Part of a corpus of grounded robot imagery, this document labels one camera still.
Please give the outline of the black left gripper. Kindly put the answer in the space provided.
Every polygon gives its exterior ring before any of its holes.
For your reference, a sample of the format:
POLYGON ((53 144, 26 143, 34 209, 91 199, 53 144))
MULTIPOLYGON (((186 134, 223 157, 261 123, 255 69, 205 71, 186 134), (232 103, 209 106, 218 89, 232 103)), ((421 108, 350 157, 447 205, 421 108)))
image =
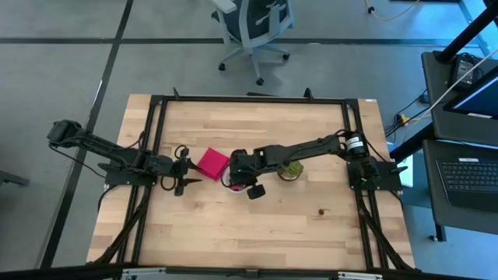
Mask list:
POLYGON ((187 157, 181 157, 178 161, 174 163, 174 195, 182 196, 184 194, 184 189, 188 184, 193 184, 196 182, 201 182, 200 179, 189 179, 185 178, 188 173, 189 167, 194 170, 200 170, 201 168, 195 165, 187 157))

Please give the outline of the clear plastic tub container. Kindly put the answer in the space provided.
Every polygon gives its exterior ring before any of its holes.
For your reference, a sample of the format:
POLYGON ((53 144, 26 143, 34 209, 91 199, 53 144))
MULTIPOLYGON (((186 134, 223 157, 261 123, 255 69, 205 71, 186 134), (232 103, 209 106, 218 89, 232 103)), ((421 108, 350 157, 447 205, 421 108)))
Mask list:
POLYGON ((225 170, 223 175, 220 178, 220 182, 222 185, 227 188, 229 191, 233 193, 242 193, 246 191, 246 187, 243 185, 236 185, 232 182, 230 179, 230 172, 229 170, 225 170))

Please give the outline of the folded red cloth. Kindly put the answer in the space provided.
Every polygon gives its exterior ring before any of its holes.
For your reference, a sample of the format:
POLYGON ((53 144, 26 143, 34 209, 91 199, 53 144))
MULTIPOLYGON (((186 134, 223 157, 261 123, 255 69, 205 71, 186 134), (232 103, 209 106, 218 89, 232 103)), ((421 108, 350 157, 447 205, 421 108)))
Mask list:
POLYGON ((199 167, 198 172, 214 181, 217 181, 221 178, 223 171, 229 164, 229 161, 229 157, 223 155, 215 149, 208 148, 197 164, 199 167))

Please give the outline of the succulents in black pot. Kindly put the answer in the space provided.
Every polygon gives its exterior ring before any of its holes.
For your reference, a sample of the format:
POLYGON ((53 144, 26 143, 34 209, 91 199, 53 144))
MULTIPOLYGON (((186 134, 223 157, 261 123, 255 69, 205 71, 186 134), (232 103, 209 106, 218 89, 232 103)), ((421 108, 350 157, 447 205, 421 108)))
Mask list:
POLYGON ((288 166, 284 166, 277 171, 281 180, 294 181, 303 173, 304 166, 299 161, 293 161, 288 166))

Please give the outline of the grey office chair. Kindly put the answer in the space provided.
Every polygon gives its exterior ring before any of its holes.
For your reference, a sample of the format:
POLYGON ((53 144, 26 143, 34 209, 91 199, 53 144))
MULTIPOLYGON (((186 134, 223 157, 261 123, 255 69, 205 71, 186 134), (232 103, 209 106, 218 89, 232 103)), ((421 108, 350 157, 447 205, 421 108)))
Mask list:
POLYGON ((209 0, 216 9, 212 18, 223 31, 223 43, 235 43, 237 48, 219 61, 218 70, 224 71, 226 63, 243 53, 251 57, 256 84, 261 86, 259 61, 256 51, 270 51, 288 61, 290 53, 275 47, 272 41, 295 26, 291 0, 209 0))

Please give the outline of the black side desk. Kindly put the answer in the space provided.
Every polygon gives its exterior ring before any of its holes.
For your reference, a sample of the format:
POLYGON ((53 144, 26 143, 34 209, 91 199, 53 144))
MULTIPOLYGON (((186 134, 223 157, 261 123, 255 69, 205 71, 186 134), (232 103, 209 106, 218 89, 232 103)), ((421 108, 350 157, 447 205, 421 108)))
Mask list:
POLYGON ((498 75, 498 60, 481 59, 472 70, 484 68, 483 77, 466 90, 458 92, 449 86, 453 60, 461 49, 498 16, 498 0, 494 0, 443 51, 421 55, 426 89, 430 99, 427 113, 432 121, 406 142, 391 151, 401 162, 419 149, 423 150, 430 192, 435 240, 445 239, 447 226, 498 235, 498 213, 480 212, 454 207, 448 203, 437 169, 437 160, 446 158, 479 158, 498 160, 498 119, 488 119, 446 111, 444 106, 455 97, 465 95, 476 83, 498 75))

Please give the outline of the black laptop keyboard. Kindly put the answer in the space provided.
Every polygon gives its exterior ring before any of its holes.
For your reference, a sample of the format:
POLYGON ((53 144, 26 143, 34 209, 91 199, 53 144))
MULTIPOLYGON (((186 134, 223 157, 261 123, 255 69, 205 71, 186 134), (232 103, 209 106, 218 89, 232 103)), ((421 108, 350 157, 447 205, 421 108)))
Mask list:
POLYGON ((498 213, 498 160, 438 159, 437 169, 450 205, 498 213))

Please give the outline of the black power adapter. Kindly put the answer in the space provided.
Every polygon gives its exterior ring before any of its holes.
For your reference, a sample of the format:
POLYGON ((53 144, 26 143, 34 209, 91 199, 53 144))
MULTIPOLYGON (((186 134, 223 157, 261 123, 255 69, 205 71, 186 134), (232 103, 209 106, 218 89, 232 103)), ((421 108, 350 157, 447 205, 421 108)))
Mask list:
POLYGON ((475 60, 469 53, 459 54, 454 60, 451 67, 449 86, 454 86, 454 90, 467 89, 475 81, 475 71, 465 75, 475 66, 475 60))

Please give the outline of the computer monitor blue screen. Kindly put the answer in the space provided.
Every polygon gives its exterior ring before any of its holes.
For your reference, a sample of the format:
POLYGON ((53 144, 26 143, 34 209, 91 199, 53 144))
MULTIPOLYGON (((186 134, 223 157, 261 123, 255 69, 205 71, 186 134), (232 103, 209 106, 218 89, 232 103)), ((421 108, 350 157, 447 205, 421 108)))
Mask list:
POLYGON ((444 106, 446 111, 498 119, 498 75, 476 83, 465 95, 444 106))

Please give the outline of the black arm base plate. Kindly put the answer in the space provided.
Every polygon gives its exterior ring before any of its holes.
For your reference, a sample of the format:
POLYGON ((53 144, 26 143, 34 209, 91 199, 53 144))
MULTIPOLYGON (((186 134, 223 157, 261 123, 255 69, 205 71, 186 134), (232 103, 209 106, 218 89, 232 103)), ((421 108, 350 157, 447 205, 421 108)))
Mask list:
POLYGON ((135 173, 114 164, 99 163, 98 167, 107 173, 105 183, 109 185, 146 186, 157 181, 156 175, 135 173))
POLYGON ((347 163, 349 186, 361 191, 400 191, 400 174, 407 167, 398 167, 393 162, 347 163))

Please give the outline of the black table frame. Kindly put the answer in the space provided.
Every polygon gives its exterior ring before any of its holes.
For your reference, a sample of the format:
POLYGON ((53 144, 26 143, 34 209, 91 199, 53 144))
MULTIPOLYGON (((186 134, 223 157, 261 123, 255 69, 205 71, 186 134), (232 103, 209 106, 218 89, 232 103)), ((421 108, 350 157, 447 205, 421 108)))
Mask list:
MULTIPOLYGON (((157 155, 183 147, 198 163, 208 148, 230 156, 267 145, 295 145, 340 129, 364 134, 377 162, 392 162, 377 102, 276 96, 153 96, 128 98, 118 141, 144 135, 157 155)), ((228 275, 343 271, 410 272, 412 251, 400 201, 391 191, 349 186, 347 163, 334 155, 299 161, 304 171, 284 181, 257 177, 266 194, 251 200, 220 180, 189 170, 175 196, 174 180, 117 185, 102 200, 87 254, 91 264, 154 267, 167 273, 228 275)))

